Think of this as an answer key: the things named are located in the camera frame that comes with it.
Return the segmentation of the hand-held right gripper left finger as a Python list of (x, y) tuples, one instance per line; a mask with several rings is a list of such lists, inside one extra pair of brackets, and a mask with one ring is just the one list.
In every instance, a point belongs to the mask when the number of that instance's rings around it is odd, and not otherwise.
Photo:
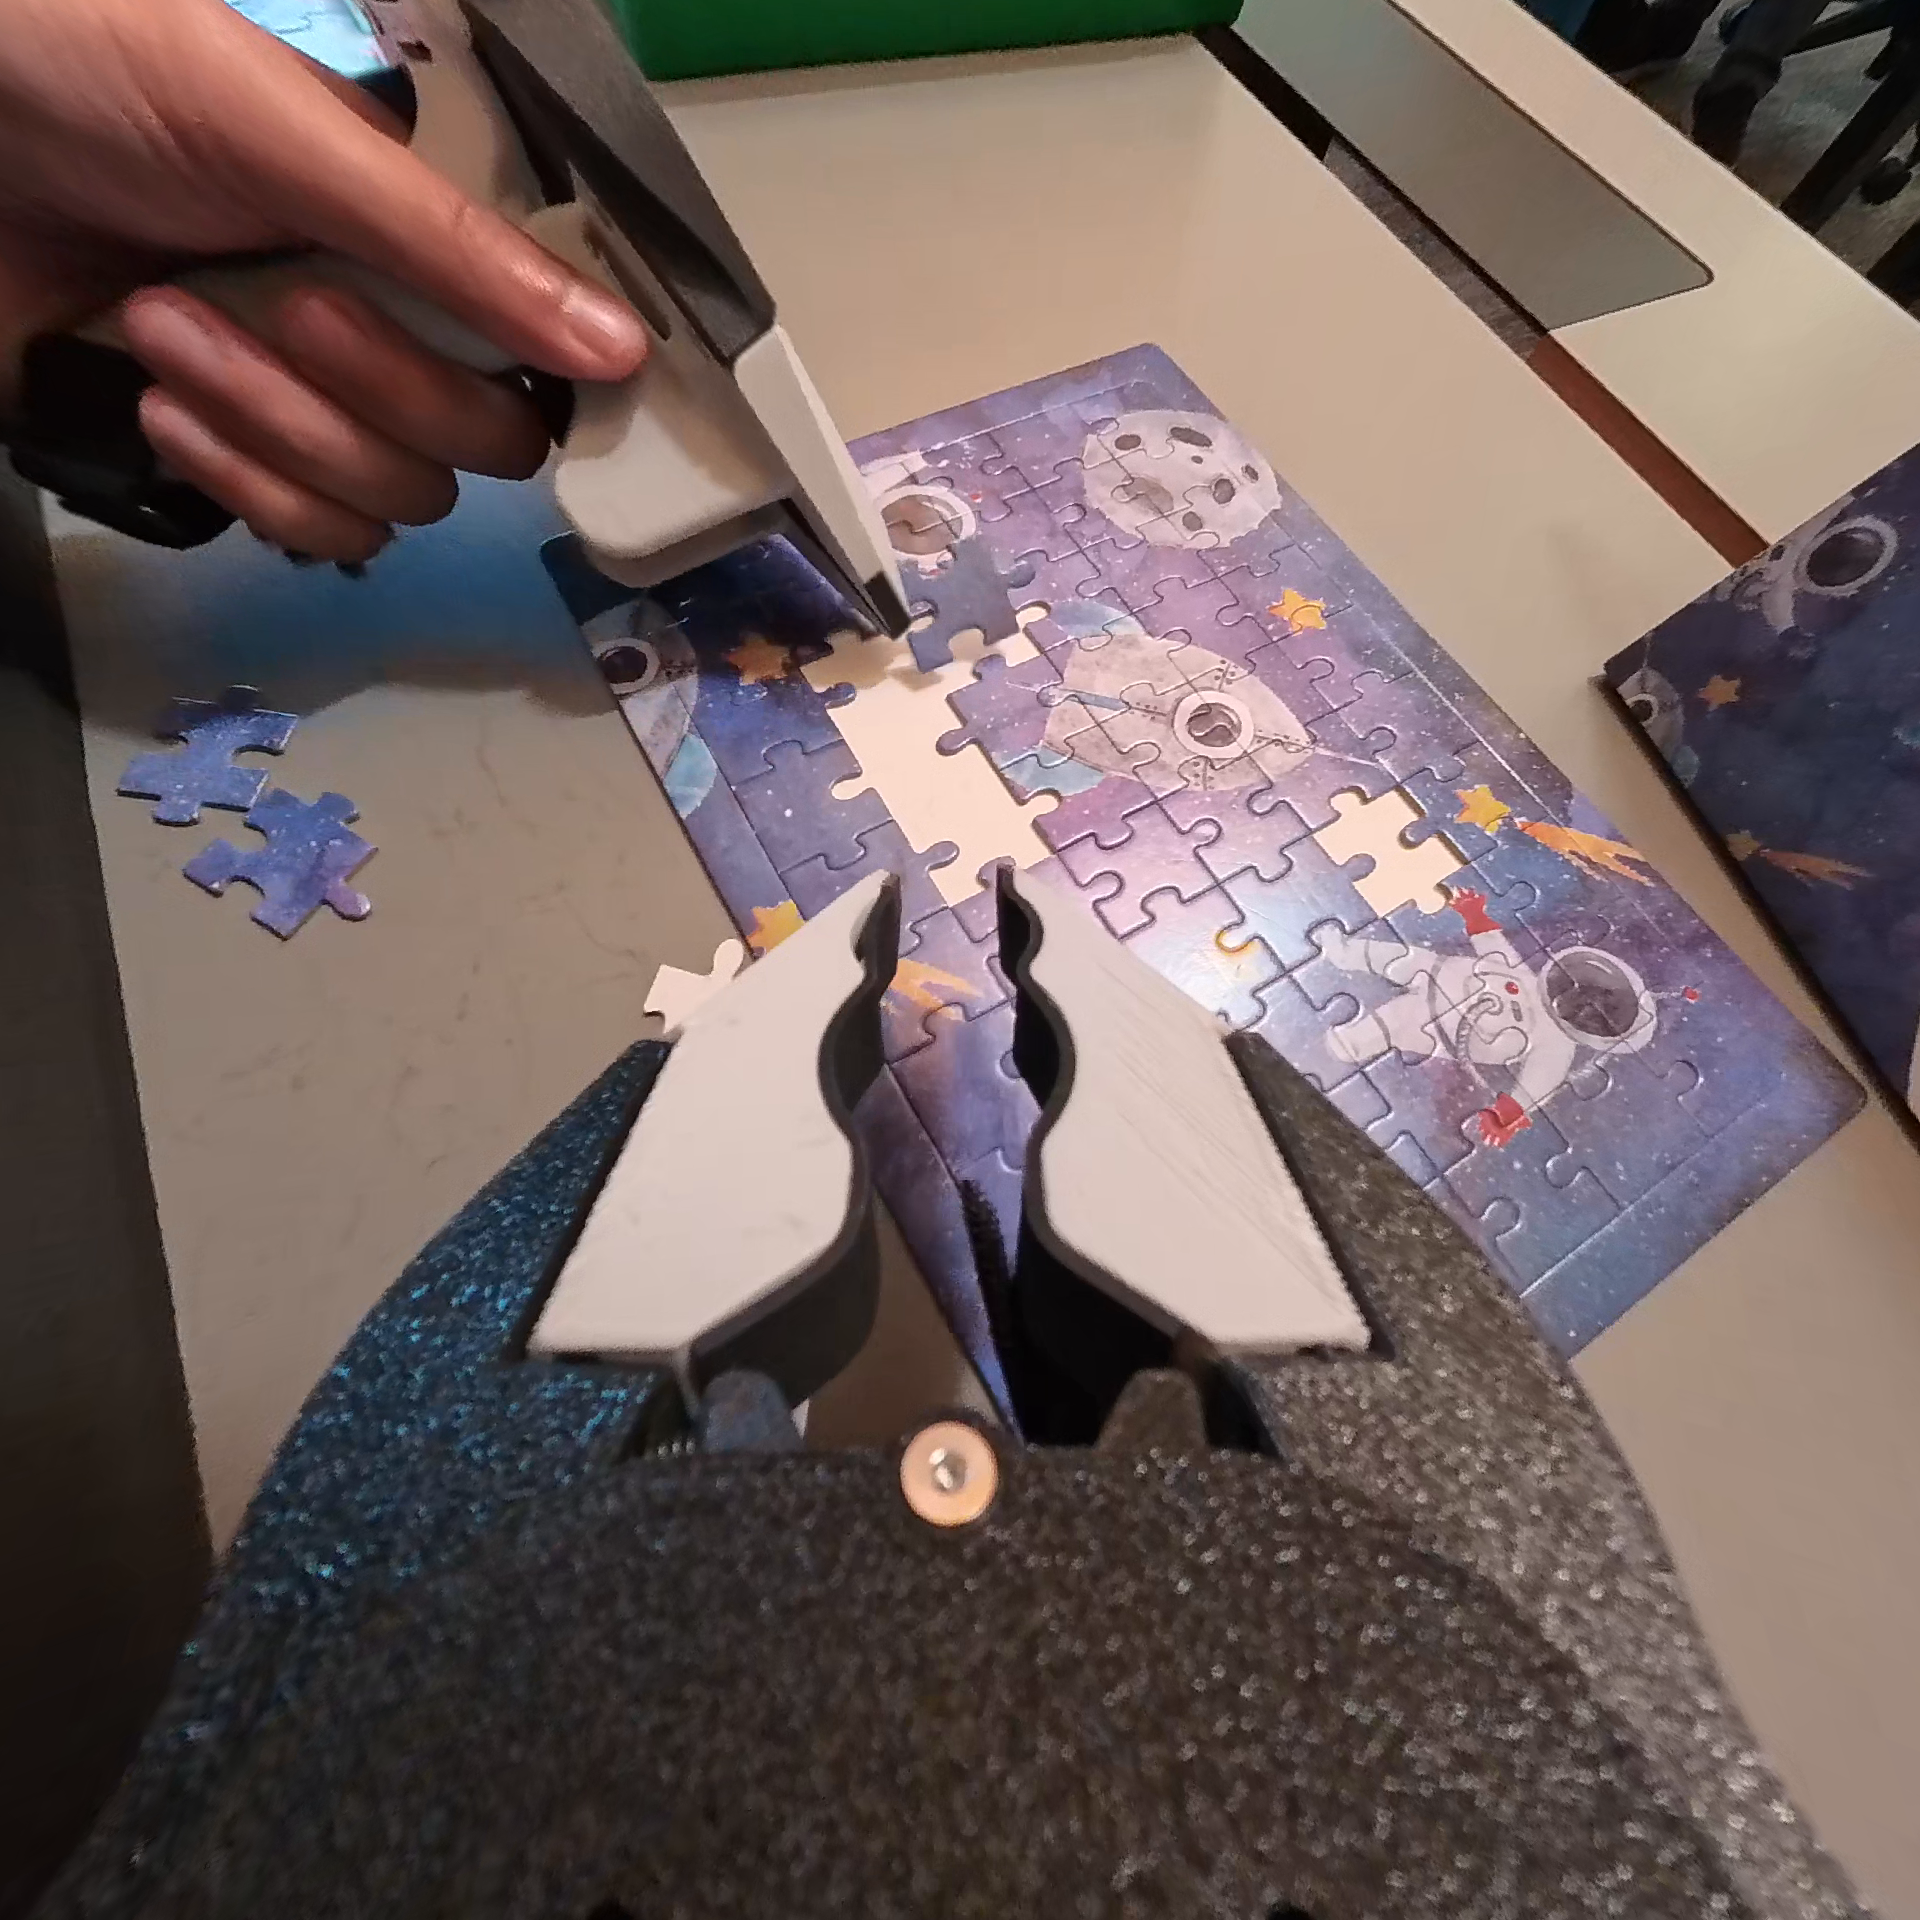
[(532, 1324), (528, 1354), (727, 1372), (804, 1403), (880, 1292), (855, 1109), (884, 1068), (901, 888), (865, 876), (683, 1026)]

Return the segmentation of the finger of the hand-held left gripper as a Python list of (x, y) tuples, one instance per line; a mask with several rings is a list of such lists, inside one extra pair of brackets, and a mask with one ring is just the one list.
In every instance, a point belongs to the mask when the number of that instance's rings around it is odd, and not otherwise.
[(904, 633), (904, 602), (891, 552), (847, 554), (796, 499), (776, 500), (776, 530), (875, 633)]
[(803, 503), (847, 554), (888, 548), (899, 569), (875, 499), (780, 322), (735, 356), (735, 386), (784, 468), (781, 499)]

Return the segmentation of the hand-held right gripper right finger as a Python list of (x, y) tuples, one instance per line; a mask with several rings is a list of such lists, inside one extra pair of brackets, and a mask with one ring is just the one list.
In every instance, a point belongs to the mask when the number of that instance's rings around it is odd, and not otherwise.
[(996, 927), (1038, 1104), (1015, 1325), (1072, 1401), (1112, 1403), (1177, 1360), (1367, 1354), (1229, 1032), (1038, 876), (998, 872)]

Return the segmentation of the blue jigsaw puzzle piece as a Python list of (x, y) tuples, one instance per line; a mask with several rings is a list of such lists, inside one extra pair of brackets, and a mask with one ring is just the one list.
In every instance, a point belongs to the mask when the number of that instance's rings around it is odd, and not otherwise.
[(363, 921), (372, 903), (351, 879), (375, 848), (351, 829), (356, 818), (358, 807), (344, 795), (326, 792), (302, 800), (272, 787), (244, 816), (262, 847), (244, 851), (217, 839), (183, 865), (183, 876), (214, 896), (238, 881), (254, 888), (254, 924), (281, 940), (300, 933), (321, 906), (342, 921)]
[(959, 544), (943, 555), (947, 564), (925, 572), (916, 561), (901, 564), (907, 605), (916, 623), (904, 643), (916, 669), (925, 676), (952, 661), (952, 640), (977, 632), (991, 645), (1016, 636), (1019, 593), (1035, 583), (1035, 568), (1019, 563), (1001, 568), (984, 544)]
[(244, 813), (268, 772), (241, 757), (281, 755), (297, 724), (297, 714), (265, 706), (244, 684), (213, 700), (176, 700), (157, 727), (174, 748), (133, 757), (115, 793), (148, 802), (157, 826), (196, 826), (206, 807)]

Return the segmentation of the white-backed jigsaw puzzle piece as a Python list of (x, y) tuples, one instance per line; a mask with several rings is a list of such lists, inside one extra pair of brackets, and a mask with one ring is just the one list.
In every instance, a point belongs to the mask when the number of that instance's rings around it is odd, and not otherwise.
[(749, 953), (741, 940), (725, 940), (712, 949), (707, 971), (660, 964), (643, 999), (643, 1013), (656, 1019), (659, 1037), (677, 1040), (687, 1019), (725, 993), (747, 961)]

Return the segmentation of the space jigsaw puzzle board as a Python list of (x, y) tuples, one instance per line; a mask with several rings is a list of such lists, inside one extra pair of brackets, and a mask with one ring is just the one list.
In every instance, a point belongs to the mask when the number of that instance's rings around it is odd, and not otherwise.
[(767, 953), (902, 885), (875, 1180), (990, 1392), (964, 1193), (1035, 1103), (990, 867), (1310, 1076), (1577, 1354), (1860, 1114), (1859, 1082), (1158, 348), (853, 449), (896, 563), (1035, 568), (925, 676), (789, 544), (543, 568)]

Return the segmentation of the grey desk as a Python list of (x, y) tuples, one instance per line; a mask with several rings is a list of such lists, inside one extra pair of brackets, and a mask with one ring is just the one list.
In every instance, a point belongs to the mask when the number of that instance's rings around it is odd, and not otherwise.
[[(1782, 951), (1593, 685), (1727, 561), (1211, 52), (1131, 42), (671, 87), (669, 111), (860, 436), (1160, 346), (1808, 1032)], [(430, 1235), (654, 1021), (728, 919), (559, 610), (543, 484), (464, 484), (366, 580), (244, 535), (171, 555), (29, 503), (19, 612), (71, 667), (116, 1106), (9, 1360), (116, 1423), (45, 1523), (148, 1587), (152, 1708), (321, 1367)], [(240, 812), (115, 793), (176, 700), (297, 714), (265, 792), (344, 795), (372, 911), (291, 940), (183, 876)], [(1577, 1357), (1759, 1744), (1881, 1915), (1915, 1915), (1915, 1147), (1871, 1096)]]

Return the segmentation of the dark grey desk panel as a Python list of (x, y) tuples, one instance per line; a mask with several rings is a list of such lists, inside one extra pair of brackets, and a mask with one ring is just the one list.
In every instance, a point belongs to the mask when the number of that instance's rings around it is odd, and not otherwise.
[(1248, 3), (1237, 34), (1536, 330), (1712, 284), (1705, 260), (1413, 5)]

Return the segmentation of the adjacent white desk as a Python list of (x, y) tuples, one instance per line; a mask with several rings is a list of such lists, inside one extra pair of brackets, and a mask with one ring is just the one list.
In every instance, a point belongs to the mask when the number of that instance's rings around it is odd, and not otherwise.
[(1407, 5), (1712, 268), (1691, 295), (1560, 332), (1477, 274), (1528, 325), (1533, 372), (1727, 561), (1915, 443), (1918, 335), (1894, 301), (1523, 8)]

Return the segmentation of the person's left hand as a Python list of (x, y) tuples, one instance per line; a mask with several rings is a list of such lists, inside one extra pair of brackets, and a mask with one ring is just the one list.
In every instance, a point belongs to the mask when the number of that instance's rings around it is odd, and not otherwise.
[(645, 356), (623, 301), (231, 8), (3, 5), (4, 425), (28, 340), (115, 308), (160, 465), (291, 555), (368, 563), (440, 522), (460, 473), (536, 473), (528, 397), (358, 297), (294, 288), (254, 335), (171, 284), (198, 256), (300, 248), (406, 282), (516, 365), (620, 381)]

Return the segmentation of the green plastic bin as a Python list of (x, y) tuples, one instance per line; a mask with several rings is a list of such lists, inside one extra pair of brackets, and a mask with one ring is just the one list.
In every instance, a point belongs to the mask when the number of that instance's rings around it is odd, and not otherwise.
[(608, 3), (649, 80), (1022, 52), (1231, 26), (1239, 3)]

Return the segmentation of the printed jigsaw puzzle box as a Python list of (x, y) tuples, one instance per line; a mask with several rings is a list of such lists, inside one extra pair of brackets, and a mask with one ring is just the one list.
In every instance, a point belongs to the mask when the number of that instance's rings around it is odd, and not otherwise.
[(1918, 1109), (1918, 451), (1600, 684), (1879, 1082)]

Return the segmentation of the black office chair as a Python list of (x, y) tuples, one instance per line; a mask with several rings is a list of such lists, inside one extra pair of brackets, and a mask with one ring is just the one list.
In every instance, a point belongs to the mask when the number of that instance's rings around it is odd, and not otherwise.
[(1575, 49), (1915, 314), (1915, 5), (1575, 8)]

